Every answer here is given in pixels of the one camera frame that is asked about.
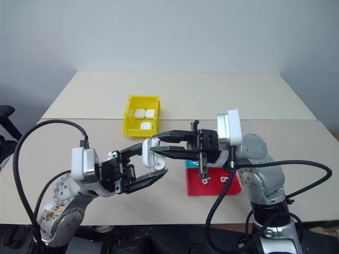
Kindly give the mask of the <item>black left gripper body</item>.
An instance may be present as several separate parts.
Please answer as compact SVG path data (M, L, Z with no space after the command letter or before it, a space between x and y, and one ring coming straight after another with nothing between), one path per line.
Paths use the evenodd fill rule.
M130 164L129 157L119 151L108 154L106 161L102 162L100 183L110 193L122 194L127 186L136 181L134 165Z

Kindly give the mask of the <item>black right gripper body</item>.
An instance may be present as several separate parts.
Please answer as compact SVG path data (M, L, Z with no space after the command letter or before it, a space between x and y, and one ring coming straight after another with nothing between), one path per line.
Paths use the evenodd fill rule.
M217 131L208 129L198 129L198 120L191 121L191 131L194 138L187 142L187 149L197 154L197 161L199 165L199 178L209 178L208 163L214 163L219 155L218 135Z

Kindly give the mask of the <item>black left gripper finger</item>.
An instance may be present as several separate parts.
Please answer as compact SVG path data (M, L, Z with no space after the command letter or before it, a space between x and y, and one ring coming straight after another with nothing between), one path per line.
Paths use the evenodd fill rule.
M129 160L129 158L133 156L141 156L142 155L142 143L134 144L130 147L127 147L120 151L121 158L124 160Z
M130 183L125 187L125 193L131 194L133 192L149 187L160 180L167 172L168 169L162 169L140 176L133 183Z

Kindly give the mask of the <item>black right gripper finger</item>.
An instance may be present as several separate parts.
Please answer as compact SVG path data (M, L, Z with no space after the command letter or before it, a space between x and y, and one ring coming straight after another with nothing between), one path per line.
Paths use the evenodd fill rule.
M167 143L192 142L196 140L197 134L194 131L172 130L158 133L153 138L158 138Z
M198 161L199 153L192 150L186 150L184 147L180 146L160 146L160 147L152 147L150 149L152 152L171 158L171 159L179 159L179 160L190 160L190 161Z

